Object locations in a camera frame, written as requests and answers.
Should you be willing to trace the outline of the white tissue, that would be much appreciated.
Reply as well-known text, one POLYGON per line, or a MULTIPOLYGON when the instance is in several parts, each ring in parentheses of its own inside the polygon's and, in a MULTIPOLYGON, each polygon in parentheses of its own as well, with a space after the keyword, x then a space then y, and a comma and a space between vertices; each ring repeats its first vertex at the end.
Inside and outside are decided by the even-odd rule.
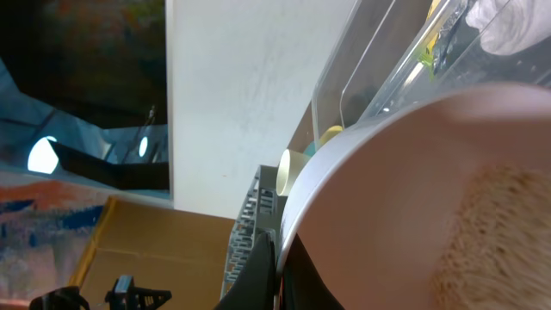
POLYGON ((475 1, 466 23, 479 30, 485 52, 509 56, 550 36, 550 0, 475 1))

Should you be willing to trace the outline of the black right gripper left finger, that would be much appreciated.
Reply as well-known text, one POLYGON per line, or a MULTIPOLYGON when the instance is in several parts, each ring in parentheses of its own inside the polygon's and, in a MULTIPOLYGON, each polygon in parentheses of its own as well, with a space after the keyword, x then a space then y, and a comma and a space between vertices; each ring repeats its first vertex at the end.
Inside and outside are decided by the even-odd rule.
POLYGON ((256 238, 245 267, 215 310, 272 310, 276 284, 276 255, 268 232, 256 238))

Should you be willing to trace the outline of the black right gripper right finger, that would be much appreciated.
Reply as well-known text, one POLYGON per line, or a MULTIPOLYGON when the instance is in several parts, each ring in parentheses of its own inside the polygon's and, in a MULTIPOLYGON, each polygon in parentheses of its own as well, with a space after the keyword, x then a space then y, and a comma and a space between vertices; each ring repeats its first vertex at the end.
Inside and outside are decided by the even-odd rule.
POLYGON ((325 286, 299 236, 294 238, 282 272, 282 310, 344 310, 325 286))

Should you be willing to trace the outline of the white bowl with food residue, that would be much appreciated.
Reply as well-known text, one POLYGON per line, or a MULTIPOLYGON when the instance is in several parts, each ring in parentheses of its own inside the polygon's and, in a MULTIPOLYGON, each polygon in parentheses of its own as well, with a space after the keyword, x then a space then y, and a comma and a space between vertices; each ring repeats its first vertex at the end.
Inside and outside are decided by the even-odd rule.
POLYGON ((430 309, 429 278, 469 178, 550 169, 550 92, 482 84, 341 132, 308 161, 282 217, 347 309, 430 309))

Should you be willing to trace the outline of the green orange snack wrapper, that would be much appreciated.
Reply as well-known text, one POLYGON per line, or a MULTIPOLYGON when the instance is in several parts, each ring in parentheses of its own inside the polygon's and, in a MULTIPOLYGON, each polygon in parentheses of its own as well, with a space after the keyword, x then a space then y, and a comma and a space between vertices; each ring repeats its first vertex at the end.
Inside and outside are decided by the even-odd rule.
MULTIPOLYGON (((427 15, 427 20, 429 20, 436 12, 438 5, 440 4, 441 0, 433 0, 431 2, 429 12, 427 15)), ((418 57, 418 63, 423 67, 426 68, 429 71, 429 78, 430 81, 433 81, 435 78, 435 70, 436 70, 436 56, 434 55, 434 49, 436 42, 439 38, 438 33, 438 27, 434 27, 434 31, 432 32, 432 36, 430 37, 430 40, 426 43, 424 49, 419 54, 418 57)))

